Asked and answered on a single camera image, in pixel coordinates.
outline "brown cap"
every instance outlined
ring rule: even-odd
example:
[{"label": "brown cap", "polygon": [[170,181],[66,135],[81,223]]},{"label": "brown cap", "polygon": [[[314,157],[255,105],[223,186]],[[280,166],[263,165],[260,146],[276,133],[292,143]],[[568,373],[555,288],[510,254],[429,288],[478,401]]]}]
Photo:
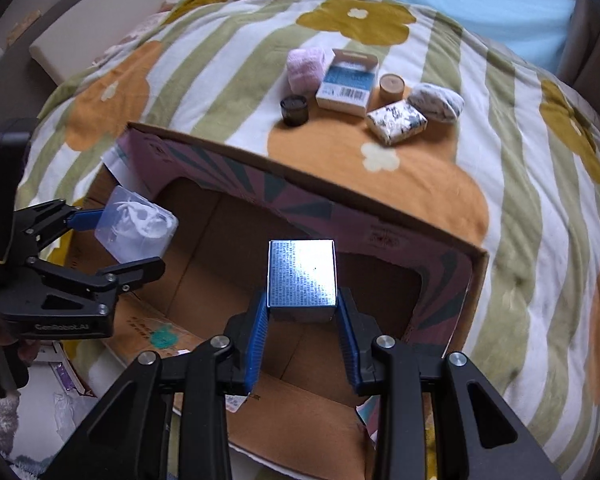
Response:
[{"label": "brown cap", "polygon": [[380,78],[380,98],[388,103],[395,103],[404,95],[404,80],[395,74],[384,74]]}]

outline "clear plastic container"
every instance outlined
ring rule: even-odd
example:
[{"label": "clear plastic container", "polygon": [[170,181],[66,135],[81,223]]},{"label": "clear plastic container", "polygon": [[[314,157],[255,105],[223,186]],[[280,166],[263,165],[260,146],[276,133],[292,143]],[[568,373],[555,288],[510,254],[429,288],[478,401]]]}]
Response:
[{"label": "clear plastic container", "polygon": [[95,229],[96,239],[121,264],[162,256],[178,219],[138,193],[116,186]]}]

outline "blanket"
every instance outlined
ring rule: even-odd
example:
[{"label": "blanket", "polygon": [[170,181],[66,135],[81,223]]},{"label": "blanket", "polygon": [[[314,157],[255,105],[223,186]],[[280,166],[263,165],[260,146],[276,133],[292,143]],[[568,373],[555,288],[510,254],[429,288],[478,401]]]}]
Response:
[{"label": "blanket", "polygon": [[[309,122],[288,130],[286,55],[311,46],[374,54],[379,75],[451,88],[464,112],[392,148],[313,100]],[[583,476],[600,443],[600,120],[554,76],[395,0],[180,0],[59,87],[40,118],[17,207],[79,204],[126,122],[142,121],[266,155],[484,247],[482,295],[452,347],[565,479]]]}]

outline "blue label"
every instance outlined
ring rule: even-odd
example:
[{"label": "blue label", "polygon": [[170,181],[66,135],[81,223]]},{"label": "blue label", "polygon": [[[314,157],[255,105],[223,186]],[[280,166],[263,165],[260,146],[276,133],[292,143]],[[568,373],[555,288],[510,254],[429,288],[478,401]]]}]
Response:
[{"label": "blue label", "polygon": [[371,90],[375,77],[376,75],[373,72],[363,72],[362,70],[354,70],[343,66],[330,66],[327,75],[324,77],[324,82],[361,90]]}]

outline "green paint splatter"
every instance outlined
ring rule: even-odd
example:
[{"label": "green paint splatter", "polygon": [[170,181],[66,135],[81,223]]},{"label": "green paint splatter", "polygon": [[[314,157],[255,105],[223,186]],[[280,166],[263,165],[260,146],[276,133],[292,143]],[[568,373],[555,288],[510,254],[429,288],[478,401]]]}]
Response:
[{"label": "green paint splatter", "polygon": [[172,325],[165,325],[151,332],[149,341],[158,350],[175,345],[178,342],[178,336],[173,332],[172,328]]}]

